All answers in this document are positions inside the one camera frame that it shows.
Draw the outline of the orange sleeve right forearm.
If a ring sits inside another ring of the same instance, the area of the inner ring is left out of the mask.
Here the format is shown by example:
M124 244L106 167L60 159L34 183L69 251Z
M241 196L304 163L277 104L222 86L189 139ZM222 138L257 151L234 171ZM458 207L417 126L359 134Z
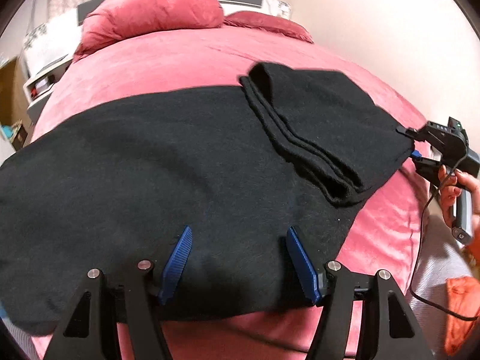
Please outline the orange sleeve right forearm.
M479 238L477 236L473 244L466 247L466 258L473 267L475 276L467 275L465 261L462 266L456 267L452 273L448 274L446 278L448 308L465 317L479 317ZM479 325L479 319L468 322L448 316L444 340L446 354L458 353L477 325Z

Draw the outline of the person's right hand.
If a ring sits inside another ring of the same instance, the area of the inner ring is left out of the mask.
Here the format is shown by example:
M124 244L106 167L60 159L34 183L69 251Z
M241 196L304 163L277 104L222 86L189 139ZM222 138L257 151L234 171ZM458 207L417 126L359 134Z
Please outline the person's right hand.
M457 185L463 185L471 193L472 197L472 230L474 232L479 230L479 180L472 175L455 170L455 174L448 177L448 172L445 166L439 169L439 181L445 184L440 189L440 207L444 222L448 227L452 225L453 217L450 208L456 202L456 199L461 195L461 188Z

